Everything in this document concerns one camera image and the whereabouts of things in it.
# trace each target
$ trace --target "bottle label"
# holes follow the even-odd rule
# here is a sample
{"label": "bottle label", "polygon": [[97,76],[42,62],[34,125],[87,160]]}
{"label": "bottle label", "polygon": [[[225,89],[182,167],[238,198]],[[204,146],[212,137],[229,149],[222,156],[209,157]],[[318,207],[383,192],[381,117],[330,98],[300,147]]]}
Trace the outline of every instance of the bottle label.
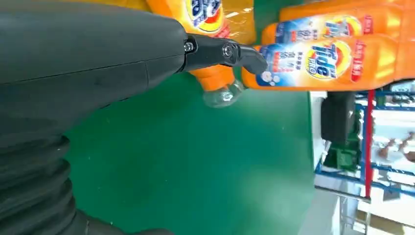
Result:
{"label": "bottle label", "polygon": [[185,0],[185,7],[194,29],[213,37],[229,37],[221,0]]}
{"label": "bottle label", "polygon": [[268,67],[256,76],[256,82],[265,87],[303,86],[305,79],[330,81],[348,70],[351,70],[349,79],[358,81],[363,71],[364,49],[360,41],[352,50],[346,42],[337,39],[265,46],[260,53]]}
{"label": "bottle label", "polygon": [[372,33],[373,19],[370,15],[358,19],[351,15],[326,14],[280,22],[276,29],[276,43],[303,42]]}

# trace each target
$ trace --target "tide logo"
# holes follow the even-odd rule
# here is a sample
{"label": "tide logo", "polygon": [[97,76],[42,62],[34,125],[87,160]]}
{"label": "tide logo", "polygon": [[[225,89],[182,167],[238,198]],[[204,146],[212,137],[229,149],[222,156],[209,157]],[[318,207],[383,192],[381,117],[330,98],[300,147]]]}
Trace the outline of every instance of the tide logo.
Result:
{"label": "tide logo", "polygon": [[314,44],[306,53],[305,68],[309,75],[321,80],[341,76],[352,60],[351,49],[343,41],[330,40]]}
{"label": "tide logo", "polygon": [[335,16],[326,21],[324,26],[325,38],[350,37],[362,35],[362,25],[360,21],[349,15]]}
{"label": "tide logo", "polygon": [[221,0],[184,0],[192,26],[204,31],[215,32],[224,23]]}

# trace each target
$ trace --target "robotic arm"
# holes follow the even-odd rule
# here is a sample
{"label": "robotic arm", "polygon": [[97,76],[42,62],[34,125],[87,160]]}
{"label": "robotic arm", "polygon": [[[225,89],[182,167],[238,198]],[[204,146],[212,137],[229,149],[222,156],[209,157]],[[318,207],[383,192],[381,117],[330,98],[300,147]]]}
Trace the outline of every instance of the robotic arm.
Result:
{"label": "robotic arm", "polygon": [[177,72],[267,66],[251,47],[113,6],[3,0],[0,29],[0,234],[124,234],[75,209],[62,134]]}

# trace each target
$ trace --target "orange bottle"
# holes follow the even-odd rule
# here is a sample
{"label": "orange bottle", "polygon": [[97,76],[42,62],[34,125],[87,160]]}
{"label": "orange bottle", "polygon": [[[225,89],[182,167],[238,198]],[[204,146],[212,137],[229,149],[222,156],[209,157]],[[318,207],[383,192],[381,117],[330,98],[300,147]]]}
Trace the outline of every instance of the orange bottle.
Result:
{"label": "orange bottle", "polygon": [[262,44],[292,43],[332,37],[382,33],[399,37],[402,7],[375,5],[273,23],[262,32]]}
{"label": "orange bottle", "polygon": [[361,8],[376,4],[396,4],[405,6],[408,1],[412,0],[327,0],[308,4],[289,6],[281,9],[279,13],[279,21],[289,21],[292,19],[303,18],[325,14],[329,12],[337,12],[344,9]]}
{"label": "orange bottle", "polygon": [[[147,0],[152,12],[175,18],[187,33],[204,34],[211,37],[228,38],[230,28],[225,19],[220,0]],[[212,66],[190,72],[205,90],[204,99],[213,107],[233,103],[241,92],[242,85],[233,75],[232,68]]]}
{"label": "orange bottle", "polygon": [[365,35],[258,47],[268,68],[261,75],[242,70],[242,80],[249,88],[263,90],[376,89],[414,77],[411,40],[415,34],[408,30],[400,43],[385,35]]}

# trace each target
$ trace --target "green table surface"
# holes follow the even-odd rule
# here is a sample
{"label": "green table surface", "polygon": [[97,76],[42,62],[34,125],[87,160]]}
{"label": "green table surface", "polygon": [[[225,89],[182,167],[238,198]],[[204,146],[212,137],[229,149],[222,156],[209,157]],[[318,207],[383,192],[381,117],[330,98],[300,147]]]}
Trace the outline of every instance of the green table surface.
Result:
{"label": "green table surface", "polygon": [[[255,1],[257,31],[296,3]],[[314,193],[310,121],[305,92],[250,90],[212,109],[175,75],[67,133],[77,205],[128,232],[297,234]]]}

